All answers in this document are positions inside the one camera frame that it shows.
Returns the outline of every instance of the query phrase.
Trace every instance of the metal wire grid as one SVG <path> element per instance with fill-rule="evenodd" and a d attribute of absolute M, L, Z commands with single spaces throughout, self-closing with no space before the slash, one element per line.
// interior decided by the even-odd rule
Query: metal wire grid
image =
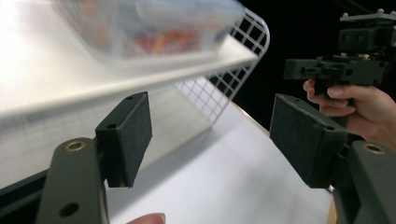
<path fill-rule="evenodd" d="M 258 60 L 247 66 L 210 74 L 204 79 L 195 77 L 177 83 L 180 90 L 213 123 L 238 93 L 270 44 L 270 32 L 267 24 L 247 8 L 245 8 L 243 18 L 235 23 L 229 34 L 255 53 Z"/>

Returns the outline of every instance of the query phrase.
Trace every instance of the clear plastic box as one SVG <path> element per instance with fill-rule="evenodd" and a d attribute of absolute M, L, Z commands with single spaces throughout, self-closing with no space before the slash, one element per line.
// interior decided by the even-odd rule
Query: clear plastic box
<path fill-rule="evenodd" d="M 244 15 L 235 0 L 53 0 L 95 55 L 111 61 L 216 50 Z"/>

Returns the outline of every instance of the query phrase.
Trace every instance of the white surface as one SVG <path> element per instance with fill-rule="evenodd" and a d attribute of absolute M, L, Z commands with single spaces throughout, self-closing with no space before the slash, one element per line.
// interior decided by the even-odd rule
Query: white surface
<path fill-rule="evenodd" d="M 94 129 L 128 95 L 48 110 L 0 122 L 0 189 L 50 167 L 53 150 Z M 153 137 L 141 169 L 212 126 L 175 85 L 148 93 Z"/>
<path fill-rule="evenodd" d="M 108 64 L 92 57 L 49 0 L 1 1 L 0 48 L 0 119 L 146 91 L 258 60 L 227 36 L 218 54 Z"/>
<path fill-rule="evenodd" d="M 211 130 L 109 189 L 110 223 L 163 212 L 172 224 L 326 223 L 331 195 L 310 189 L 257 123 L 229 104 Z"/>

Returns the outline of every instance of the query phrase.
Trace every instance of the human hand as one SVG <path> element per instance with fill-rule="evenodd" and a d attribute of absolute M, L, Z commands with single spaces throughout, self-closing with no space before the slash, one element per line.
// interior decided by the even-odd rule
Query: human hand
<path fill-rule="evenodd" d="M 162 213 L 148 214 L 138 217 L 128 224 L 165 224 L 165 215 Z"/>
<path fill-rule="evenodd" d="M 396 149 L 396 104 L 388 94 L 374 86 L 338 85 L 327 89 L 328 95 L 315 95 L 315 80 L 304 85 L 306 98 L 319 105 L 328 117 L 347 116 L 346 130 L 366 141 Z"/>

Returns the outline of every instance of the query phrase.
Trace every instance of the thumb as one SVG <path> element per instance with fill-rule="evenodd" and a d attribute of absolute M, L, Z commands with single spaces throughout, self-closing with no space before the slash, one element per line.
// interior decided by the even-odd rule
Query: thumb
<path fill-rule="evenodd" d="M 128 224 L 165 224 L 165 214 L 156 213 L 144 215 L 128 222 Z"/>
<path fill-rule="evenodd" d="M 376 96 L 378 89 L 374 86 L 337 85 L 327 89 L 330 97 L 335 99 L 358 99 L 367 101 Z"/>

